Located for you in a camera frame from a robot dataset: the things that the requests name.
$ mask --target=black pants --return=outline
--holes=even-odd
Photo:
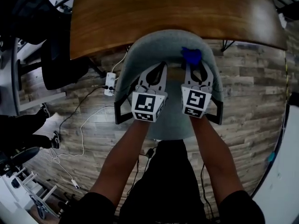
[[[6,144],[4,150],[12,151],[14,149],[23,149],[30,147],[51,148],[52,142],[47,136],[36,135],[46,121],[46,115],[43,110],[39,110],[34,115],[23,115],[17,118],[9,118],[7,122]]]
[[[121,208],[120,219],[131,217],[164,223],[198,223],[205,218],[198,183],[182,140],[159,142],[149,168]]]

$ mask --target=white cable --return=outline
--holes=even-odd
[[[120,64],[120,63],[126,58],[127,53],[128,53],[128,52],[126,52],[125,56],[124,56],[118,63],[116,63],[116,65],[112,68],[111,73],[113,73],[114,68],[115,68],[118,64]]]
[[[86,122],[92,117],[92,116],[94,116],[96,113],[98,113],[99,111],[101,111],[101,110],[103,110],[103,109],[105,109],[105,108],[107,108],[107,107],[114,107],[114,106],[112,106],[112,105],[107,105],[107,106],[105,106],[105,107],[103,107],[103,108],[101,108],[101,109],[99,109],[97,112],[95,112],[94,114],[92,114],[91,116],[89,116],[88,117],[88,119],[83,123],[83,125],[84,124],[86,124]],[[50,154],[45,154],[45,157],[46,157],[46,159],[48,159],[47,158],[47,155],[49,155],[50,156],[50,160],[48,159],[48,161],[50,161],[50,162],[55,162],[55,163],[57,163],[60,167],[62,167],[62,165],[60,164],[60,159],[59,159],[59,156],[72,156],[72,157],[76,157],[76,156],[83,156],[84,155],[84,153],[85,153],[85,149],[84,149],[84,143],[83,143],[83,141],[84,141],[84,136],[83,136],[83,132],[82,132],[82,127],[83,127],[83,125],[81,125],[81,127],[80,127],[80,131],[81,131],[81,135],[82,135],[82,148],[83,148],[83,152],[82,152],[82,154],[76,154],[76,155],[73,155],[73,154],[59,154],[59,155],[57,155],[57,153],[53,150],[53,152],[55,153],[55,157],[53,156],[53,153],[52,153],[52,148],[50,148],[50,153],[51,153],[51,155]],[[72,180],[74,180],[73,179],[73,177],[72,177],[72,175],[64,168],[64,167],[62,167],[63,168],[63,170],[71,177],[71,179]]]

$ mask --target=wood plank flooring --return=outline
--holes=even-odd
[[[299,40],[297,24],[287,27],[289,35],[289,51],[286,53],[289,71],[289,83],[292,90],[298,86],[299,79]],[[213,125],[218,134],[229,146],[237,167],[238,175],[246,189],[251,194],[259,183],[268,165],[267,157],[274,150],[285,109],[286,74],[284,52],[265,46],[236,42],[224,53],[220,52],[221,41],[206,40],[213,49],[217,66],[219,67],[224,88],[223,124]],[[124,50],[108,55],[93,57],[101,60],[101,66],[110,71],[113,64],[122,59]],[[121,65],[115,71],[120,72]],[[52,132],[58,130],[60,123],[77,107],[79,102],[95,87],[104,84],[93,70],[82,77],[76,84],[68,85],[58,91],[47,91],[43,84],[40,69],[22,77],[23,90],[20,92],[22,102],[65,91],[67,96],[61,100],[48,103],[54,115],[47,119],[45,125],[36,133],[52,137]],[[113,105],[114,98],[104,96],[102,89],[96,90],[78,108],[72,118],[61,126],[62,145],[57,154],[82,154],[82,138],[80,126],[98,109]],[[39,107],[32,108],[22,114],[36,113]],[[61,156],[60,164],[68,170],[81,186],[75,189],[70,176],[55,162],[50,162],[49,150],[43,149],[26,163],[29,170],[38,173],[38,180],[45,185],[57,185],[61,192],[75,193],[82,197],[93,185],[101,171],[107,154],[121,138],[132,121],[116,125],[114,109],[109,107],[94,115],[83,127],[85,154],[82,156]],[[203,165],[195,137],[185,140],[188,158],[196,174],[200,192],[200,171]],[[142,152],[156,146],[153,140],[145,140]],[[142,177],[147,158],[140,156],[140,172],[137,180]],[[121,202],[116,211],[124,203],[127,191],[136,174],[132,171]],[[206,196],[215,216],[217,207],[207,171],[204,172]]]

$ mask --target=wall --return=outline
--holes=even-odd
[[[292,224],[299,214],[299,108],[290,106],[285,134],[273,166],[253,200],[266,224]]]
[[[0,203],[0,219],[4,224],[38,224],[24,209],[17,209],[11,213]]]

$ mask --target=chair leg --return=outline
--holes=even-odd
[[[232,44],[234,44],[235,41],[232,41],[229,45],[227,45],[228,41],[222,41],[222,48],[221,51],[224,52],[227,48],[229,48]]]
[[[107,76],[107,73],[105,71],[101,71],[93,62],[89,63],[90,68],[92,68],[95,72],[97,72],[100,76],[100,78],[105,78]]]
[[[20,76],[25,75],[26,73],[33,71],[41,66],[42,66],[42,62],[37,62],[37,63],[31,64],[31,65],[20,67],[19,75]]]

